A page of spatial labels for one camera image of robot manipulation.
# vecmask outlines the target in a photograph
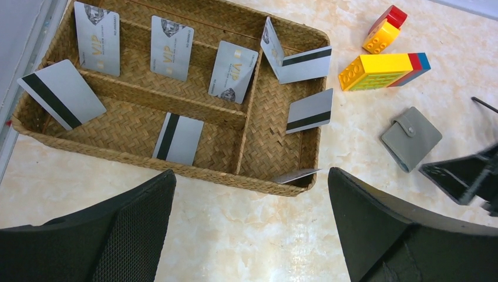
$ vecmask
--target silver card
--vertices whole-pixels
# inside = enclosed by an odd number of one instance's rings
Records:
[[[209,95],[242,104],[257,59],[258,52],[221,41],[209,84]]]
[[[167,113],[152,156],[191,166],[203,126],[200,120]]]
[[[311,175],[313,173],[317,173],[322,169],[300,169],[296,170],[295,172],[287,173],[278,177],[273,178],[271,181],[279,183],[279,184],[284,184],[287,182],[291,182],[293,180]]]
[[[119,15],[75,2],[75,17],[80,65],[119,76]]]
[[[150,70],[160,75],[187,80],[194,29],[152,16]]]
[[[291,104],[286,134],[326,125],[332,115],[332,88]]]
[[[329,74],[332,47],[285,57],[270,17],[266,19],[260,44],[280,84],[322,78]]]
[[[69,60],[37,70],[17,82],[66,130],[106,112]]]
[[[269,16],[266,18],[260,45],[261,49],[263,49],[263,53],[270,63],[271,69],[275,73],[275,76],[279,79],[282,61],[284,60],[284,50],[280,45],[277,33],[275,32],[273,24],[271,24]]]

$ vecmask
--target lego brick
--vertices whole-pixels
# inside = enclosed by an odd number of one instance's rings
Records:
[[[388,87],[397,87],[397,86],[403,86],[406,85],[408,82],[418,78],[420,75],[423,75],[425,72],[430,70],[430,64],[429,60],[427,59],[427,56],[425,53],[413,53],[410,54],[412,56],[417,56],[418,57],[418,63],[419,63],[419,69],[415,70],[404,77],[400,78],[393,84],[389,85]]]
[[[411,72],[412,62],[407,53],[360,55],[366,73]]]
[[[419,71],[422,70],[422,64],[420,63],[420,59],[417,53],[409,53],[408,57],[410,58],[410,62],[412,63],[413,70],[407,73],[405,76],[394,81],[387,87],[399,86],[403,81],[407,80],[408,78],[412,77],[413,75],[417,74]]]
[[[425,53],[417,53],[420,63],[422,64],[422,69],[425,71],[430,70],[430,64],[429,64],[429,59],[427,58],[427,55]]]
[[[343,91],[377,89],[413,71],[408,54],[359,55],[339,74]]]
[[[379,25],[384,19],[387,19],[388,22],[397,29],[401,29],[401,26],[405,22],[408,15],[401,11],[395,5],[391,5],[385,12],[382,14],[377,21],[372,25],[368,33],[371,33],[376,26]]]
[[[339,74],[339,82],[343,91],[349,90],[366,76],[365,69],[358,56],[347,68]]]
[[[363,48],[372,54],[381,53],[398,37],[399,33],[399,29],[392,26],[387,19],[384,19],[366,37]]]

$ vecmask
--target white wall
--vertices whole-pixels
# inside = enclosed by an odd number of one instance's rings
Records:
[[[457,9],[461,9],[476,15],[485,16],[498,20],[497,0],[431,0]]]
[[[1,1],[0,101],[3,101],[40,7],[44,1],[51,0]]]

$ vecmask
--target beige tile floor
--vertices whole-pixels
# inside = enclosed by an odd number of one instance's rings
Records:
[[[333,59],[332,122],[323,126],[319,167],[339,166],[401,199],[445,216],[498,227],[479,207],[458,206],[414,171],[406,174],[378,136],[416,106],[442,132],[423,162],[464,156],[496,142],[498,22],[426,0],[236,0],[325,31]],[[402,88],[340,91],[337,74],[363,53],[375,19],[396,4],[409,14],[386,52],[427,52],[432,70]],[[158,174],[51,149],[20,136],[0,185],[0,228],[43,224],[131,189]],[[327,191],[327,171],[295,198],[178,176],[157,281],[349,281]]]

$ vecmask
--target woven tray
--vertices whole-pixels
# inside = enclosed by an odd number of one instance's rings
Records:
[[[69,4],[40,68],[70,59],[107,112],[66,131],[27,93],[14,128],[45,145],[263,193],[295,196],[316,176],[276,184],[273,177],[316,168],[320,129],[285,134],[289,105],[325,90],[325,78],[279,85],[259,46],[268,16],[220,0],[83,1],[119,13],[121,75],[83,69],[78,62],[75,14]],[[150,21],[157,15],[195,29],[186,82],[150,71]],[[321,31],[272,16],[285,54],[329,45]],[[221,40],[259,51],[242,105],[207,93]],[[152,158],[166,112],[205,122],[193,166]]]

